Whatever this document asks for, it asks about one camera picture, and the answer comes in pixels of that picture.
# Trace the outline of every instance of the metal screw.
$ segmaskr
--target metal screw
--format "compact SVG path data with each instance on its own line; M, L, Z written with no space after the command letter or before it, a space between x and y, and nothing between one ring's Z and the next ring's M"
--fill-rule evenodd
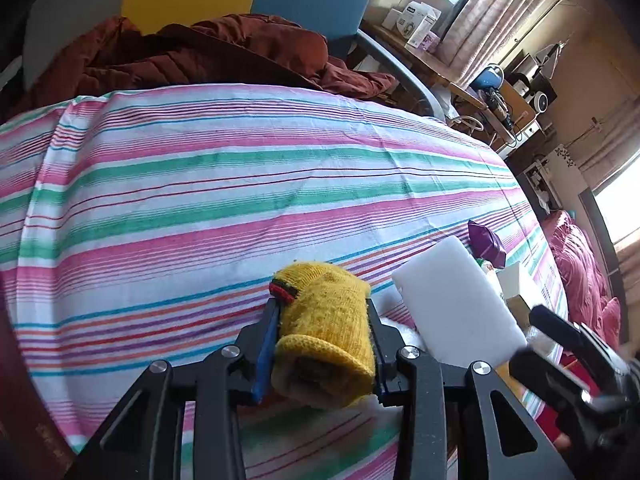
M153 374L161 374L166 371L166 368L167 368L166 361L162 361L162 360L153 361L149 365L149 370L151 370L151 373Z
M491 367L484 361L476 361L473 370L476 374L487 375L491 371Z
M228 345L222 349L223 357L232 359L240 355L240 349L236 345Z
M415 359L420 357L420 349L415 346L404 346L400 349L400 355L405 359Z

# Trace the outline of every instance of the purple packet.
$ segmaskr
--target purple packet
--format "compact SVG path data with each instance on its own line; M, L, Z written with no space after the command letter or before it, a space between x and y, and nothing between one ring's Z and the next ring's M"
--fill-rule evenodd
M468 230L474 258L482 258L491 262L496 269L504 269L507 253L498 235L473 220L469 220Z

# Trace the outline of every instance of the pink bedding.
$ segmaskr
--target pink bedding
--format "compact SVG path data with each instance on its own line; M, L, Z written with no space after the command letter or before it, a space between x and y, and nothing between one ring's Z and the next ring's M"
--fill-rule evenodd
M542 222L569 306L569 320L584 323L612 348L618 348L620 302L611 299L607 280L600 272L586 234L566 211Z

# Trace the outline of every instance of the white sponge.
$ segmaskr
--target white sponge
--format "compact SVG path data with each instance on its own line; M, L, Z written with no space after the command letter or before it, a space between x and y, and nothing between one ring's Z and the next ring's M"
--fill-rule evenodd
M415 255L391 275L429 352L467 368L508 361L527 341L504 301L456 237Z

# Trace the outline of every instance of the striped tablecloth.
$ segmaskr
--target striped tablecloth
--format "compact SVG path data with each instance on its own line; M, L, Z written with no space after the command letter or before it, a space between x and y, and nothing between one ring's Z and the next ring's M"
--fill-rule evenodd
M513 175L432 119L268 86L114 92L0 126L0 160L6 300L76 449L149 361L197 361L233 341L260 316L271 275L296 259L354 272L381 313L411 325L390 273L446 236L468 244L473 219L566 316ZM525 404L540 411L531 394ZM392 475L397 410L272 400L244 410L241 425L249 479ZM188 477L193 406L185 430Z

